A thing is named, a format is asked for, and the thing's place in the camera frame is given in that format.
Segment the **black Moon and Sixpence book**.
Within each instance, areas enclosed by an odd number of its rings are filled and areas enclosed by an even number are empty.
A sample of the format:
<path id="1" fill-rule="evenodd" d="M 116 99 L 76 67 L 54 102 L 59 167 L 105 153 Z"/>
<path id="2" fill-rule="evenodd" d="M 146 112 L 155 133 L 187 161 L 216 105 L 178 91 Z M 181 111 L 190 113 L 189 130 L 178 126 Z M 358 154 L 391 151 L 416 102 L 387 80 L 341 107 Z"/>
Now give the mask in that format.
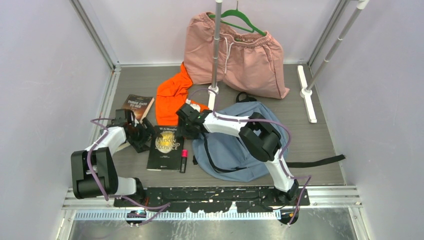
<path id="1" fill-rule="evenodd" d="M 146 169 L 148 171 L 181 170 L 184 138 L 178 126 L 156 125 L 156 134 L 150 141 Z"/>

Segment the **Three Days to See book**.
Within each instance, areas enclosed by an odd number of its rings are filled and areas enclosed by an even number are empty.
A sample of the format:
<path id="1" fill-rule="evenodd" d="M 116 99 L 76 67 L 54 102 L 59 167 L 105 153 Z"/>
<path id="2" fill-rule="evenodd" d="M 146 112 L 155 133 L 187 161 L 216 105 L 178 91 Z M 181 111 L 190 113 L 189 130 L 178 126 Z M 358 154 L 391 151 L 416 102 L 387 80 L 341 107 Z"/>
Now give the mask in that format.
<path id="1" fill-rule="evenodd" d="M 122 108 L 133 111 L 137 121 L 142 122 L 153 106 L 154 101 L 155 98 L 151 96 L 130 94 L 123 103 Z"/>

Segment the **light blue backpack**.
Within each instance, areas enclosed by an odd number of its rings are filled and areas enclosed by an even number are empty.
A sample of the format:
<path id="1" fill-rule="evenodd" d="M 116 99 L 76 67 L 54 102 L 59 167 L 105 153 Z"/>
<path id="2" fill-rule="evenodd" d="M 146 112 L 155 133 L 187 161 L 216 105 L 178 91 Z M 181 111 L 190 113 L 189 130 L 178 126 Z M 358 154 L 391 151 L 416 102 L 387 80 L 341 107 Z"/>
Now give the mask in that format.
<path id="1" fill-rule="evenodd" d="M 254 112 L 278 122 L 277 116 L 254 97 L 247 97 L 219 111 L 220 114 L 244 117 Z M 206 133 L 192 141 L 194 159 L 209 175 L 233 182 L 251 182 L 269 174 L 265 164 L 254 158 L 239 138 L 223 133 Z"/>

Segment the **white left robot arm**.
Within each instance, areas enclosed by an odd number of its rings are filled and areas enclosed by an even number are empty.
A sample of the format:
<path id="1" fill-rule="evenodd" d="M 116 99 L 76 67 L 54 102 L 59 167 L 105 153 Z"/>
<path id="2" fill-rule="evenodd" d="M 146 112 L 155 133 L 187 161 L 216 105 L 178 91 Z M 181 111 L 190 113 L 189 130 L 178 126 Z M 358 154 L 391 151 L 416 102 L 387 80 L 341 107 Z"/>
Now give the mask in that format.
<path id="1" fill-rule="evenodd" d="M 156 135 L 151 122 L 137 120 L 129 109 L 118 109 L 108 125 L 101 124 L 102 118 L 91 123 L 102 128 L 100 137 L 84 150 L 71 154 L 72 189 L 77 199 L 103 196 L 125 198 L 133 206 L 141 206 L 146 200 L 141 181 L 137 177 L 118 175 L 113 155 L 118 148 L 128 143 L 137 153 L 149 150 L 147 143 Z"/>

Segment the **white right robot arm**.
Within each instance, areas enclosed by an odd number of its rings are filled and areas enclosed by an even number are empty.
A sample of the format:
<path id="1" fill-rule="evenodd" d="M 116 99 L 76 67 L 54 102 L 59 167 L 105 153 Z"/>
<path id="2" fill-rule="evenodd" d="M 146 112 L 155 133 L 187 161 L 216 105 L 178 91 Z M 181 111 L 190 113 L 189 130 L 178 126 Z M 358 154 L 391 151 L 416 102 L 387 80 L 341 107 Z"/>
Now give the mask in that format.
<path id="1" fill-rule="evenodd" d="M 250 116 L 231 116 L 213 110 L 199 112 L 188 103 L 184 103 L 176 115 L 182 121 L 183 129 L 189 133 L 185 137 L 218 133 L 240 139 L 250 155 L 267 167 L 279 202 L 288 206 L 297 199 L 299 183 L 284 160 L 286 148 L 274 122 L 258 112 Z"/>

